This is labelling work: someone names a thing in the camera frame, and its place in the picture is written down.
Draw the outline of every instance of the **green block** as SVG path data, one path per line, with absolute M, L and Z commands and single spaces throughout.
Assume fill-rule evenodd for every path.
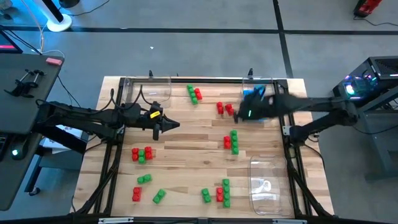
M 137 178 L 137 183 L 138 184 L 144 184 L 145 183 L 144 177 L 138 177 Z
M 229 179 L 223 179 L 223 187 L 229 185 Z
M 193 98 L 191 98 L 191 100 L 192 100 L 192 104 L 193 105 L 197 105 L 198 104 L 198 98 L 193 97 Z
M 146 174 L 143 176 L 145 183 L 148 183 L 152 180 L 152 176 L 150 174 Z
M 210 195 L 203 196 L 203 199 L 204 199 L 205 203 L 210 203 L 211 202 Z
M 223 206 L 224 206 L 224 208 L 230 208 L 231 202 L 229 200 L 224 200 Z
M 231 196 L 229 195 L 229 193 L 224 192 L 224 200 L 229 200 L 230 198 Z
M 139 164 L 145 164 L 145 157 L 141 157 L 141 156 L 140 156 L 140 157 L 138 158 L 138 163 L 139 163 Z
M 238 149 L 238 147 L 232 147 L 232 154 L 233 154 L 233 155 L 238 155 L 238 154 L 239 154 L 239 149 Z
M 209 195 L 209 189 L 202 189 L 202 190 L 201 190 L 201 194 L 202 194 L 203 196 Z
M 138 156 L 139 156 L 139 157 L 145 156 L 145 151 L 144 151 L 143 149 L 140 149 L 140 150 L 138 151 Z
M 229 185 L 224 186 L 223 189 L 225 194 L 229 193 Z
M 236 130 L 231 131 L 231 136 L 237 136 L 237 135 L 238 135 L 238 132 Z
M 163 189 L 160 189 L 157 192 L 157 194 L 155 195 L 154 199 L 152 199 L 152 201 L 155 202 L 156 204 L 159 204 L 165 195 L 166 195 L 166 191 L 164 191 Z

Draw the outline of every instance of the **gray floor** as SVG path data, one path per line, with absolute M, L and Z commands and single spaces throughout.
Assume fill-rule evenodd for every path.
M 365 21 L 353 21 L 356 1 L 279 0 L 279 6 L 285 29 L 398 30 L 394 26 L 374 27 Z M 70 12 L 90 10 L 98 4 L 81 1 L 81 5 Z M 23 6 L 20 3 L 16 6 L 21 12 L 14 12 L 15 19 L 5 23 L 34 26 Z M 368 19 L 374 23 L 398 23 L 397 7 L 398 1 L 384 0 Z M 39 11 L 35 14 L 44 25 L 45 18 Z M 77 27 L 276 29 L 271 0 L 111 0 L 101 9 L 73 20 Z M 37 46 L 38 32 L 17 33 Z M 396 38 L 287 35 L 286 41 L 294 77 L 305 79 L 309 96 L 328 96 L 331 89 L 367 57 L 398 55 Z M 60 76 L 77 100 L 87 107 L 95 106 L 105 75 L 146 75 L 151 69 L 155 74 L 241 77 L 252 67 L 258 75 L 286 77 L 277 34 L 46 32 L 45 43 L 46 50 L 59 49 L 65 53 Z M 89 83 L 90 89 L 84 89 L 83 83 Z M 49 99 L 69 101 L 58 83 Z M 352 128 L 334 127 L 322 132 L 320 147 L 336 215 L 398 222 L 398 180 L 372 184 L 364 180 L 364 174 L 377 165 L 366 136 Z M 77 177 L 72 171 L 43 171 L 37 184 L 43 192 L 35 197 L 19 193 L 12 208 L 0 212 L 0 219 L 66 214 Z

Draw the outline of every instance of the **wooden table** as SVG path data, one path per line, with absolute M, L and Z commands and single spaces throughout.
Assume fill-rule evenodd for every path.
M 97 108 L 109 100 L 111 88 L 118 89 L 120 77 L 105 77 L 99 94 Z M 302 79 L 288 79 L 289 91 L 306 96 Z M 283 146 L 278 119 L 263 123 L 234 124 L 227 115 L 217 114 L 216 103 L 232 103 L 238 108 L 242 85 L 196 83 L 203 100 L 192 105 L 187 95 L 186 83 L 173 83 L 171 105 L 164 113 L 180 122 L 181 127 L 160 134 L 159 141 L 152 140 L 152 130 L 129 128 L 124 137 L 121 163 L 112 207 L 112 216 L 132 217 L 213 217 L 213 218 L 274 218 L 280 215 L 257 215 L 249 200 L 248 166 L 251 156 L 264 154 L 283 157 Z M 296 124 L 312 121 L 311 113 L 294 114 Z M 223 149 L 223 136 L 232 129 L 238 130 L 239 155 L 231 155 Z M 98 139 L 88 147 L 99 143 Z M 307 141 L 318 149 L 318 144 Z M 154 159 L 145 165 L 131 160 L 131 149 L 152 146 Z M 84 156 L 76 186 L 74 205 L 80 208 L 98 185 L 104 159 L 105 145 L 98 146 Z M 323 205 L 333 213 L 322 160 L 310 149 L 302 147 L 302 160 L 308 188 Z M 284 167 L 278 167 L 286 175 Z M 137 177 L 152 174 L 153 181 L 143 185 L 141 202 L 132 202 L 132 188 L 137 186 Z M 231 181 L 231 208 L 223 208 L 216 202 L 215 189 L 221 180 Z M 281 192 L 289 196 L 287 186 Z M 210 204 L 204 204 L 200 190 L 208 188 L 212 196 Z M 152 202 L 159 189 L 167 195 L 159 205 Z M 108 189 L 104 191 L 103 205 Z M 300 208 L 304 211 L 301 191 L 298 190 Z M 286 217 L 293 217 L 290 202 L 282 204 Z

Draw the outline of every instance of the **black desk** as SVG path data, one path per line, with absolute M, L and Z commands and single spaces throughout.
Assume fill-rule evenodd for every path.
M 0 54 L 0 132 L 28 134 L 33 127 L 35 117 L 39 111 L 36 99 L 46 100 L 50 90 L 60 72 L 61 66 L 49 65 L 45 61 L 49 56 L 27 54 Z M 39 77 L 39 87 L 30 93 L 35 98 L 14 97 L 3 89 L 12 90 L 16 85 L 15 79 L 25 74 L 25 69 L 41 70 L 47 75 Z M 20 161 L 11 159 L 11 151 L 7 150 L 0 162 L 0 210 L 8 210 L 14 200 L 19 186 L 25 177 L 29 164 L 36 153 L 42 135 L 29 134 L 29 150 Z

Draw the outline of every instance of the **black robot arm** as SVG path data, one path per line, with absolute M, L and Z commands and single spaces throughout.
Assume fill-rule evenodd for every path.
M 33 131 L 80 153 L 85 151 L 85 142 L 56 125 L 80 129 L 104 140 L 116 139 L 117 133 L 124 127 L 153 129 L 152 138 L 158 140 L 159 131 L 163 133 L 180 126 L 180 123 L 163 114 L 163 108 L 156 101 L 150 104 L 149 110 L 141 108 L 138 103 L 126 103 L 115 109 L 92 110 L 58 102 L 41 102 Z
M 316 119 L 304 126 L 291 126 L 287 134 L 293 144 L 303 145 L 311 134 L 319 133 L 334 125 L 352 126 L 358 121 L 354 104 L 341 98 L 299 98 L 283 93 L 262 96 L 254 91 L 241 102 L 239 111 L 235 112 L 234 120 L 254 120 L 275 118 L 296 111 L 329 112 L 326 116 Z

